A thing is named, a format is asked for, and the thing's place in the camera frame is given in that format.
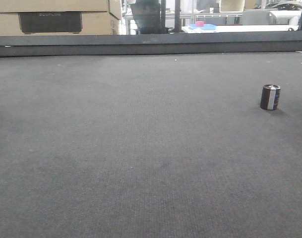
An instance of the office chair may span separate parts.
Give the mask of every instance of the office chair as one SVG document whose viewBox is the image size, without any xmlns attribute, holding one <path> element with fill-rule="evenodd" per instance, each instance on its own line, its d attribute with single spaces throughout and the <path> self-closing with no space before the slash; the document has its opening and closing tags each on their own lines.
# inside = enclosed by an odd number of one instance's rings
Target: office chair
<svg viewBox="0 0 302 238">
<path fill-rule="evenodd" d="M 161 33 L 161 5 L 158 0 L 140 0 L 131 4 L 136 34 Z"/>
<path fill-rule="evenodd" d="M 270 12 L 266 10 L 247 10 L 242 13 L 242 25 L 269 25 Z"/>
</svg>

